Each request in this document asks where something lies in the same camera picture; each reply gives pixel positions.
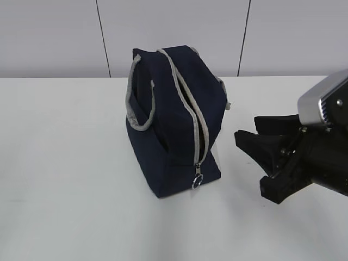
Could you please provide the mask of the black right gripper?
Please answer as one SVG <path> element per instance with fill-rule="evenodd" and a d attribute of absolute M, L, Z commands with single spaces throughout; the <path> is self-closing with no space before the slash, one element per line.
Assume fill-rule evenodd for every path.
<path fill-rule="evenodd" d="M 262 197 L 280 204 L 311 184 L 347 196 L 346 127 L 302 127 L 298 114 L 256 116 L 254 123 L 257 133 L 238 130 L 234 137 L 265 172 Z"/>

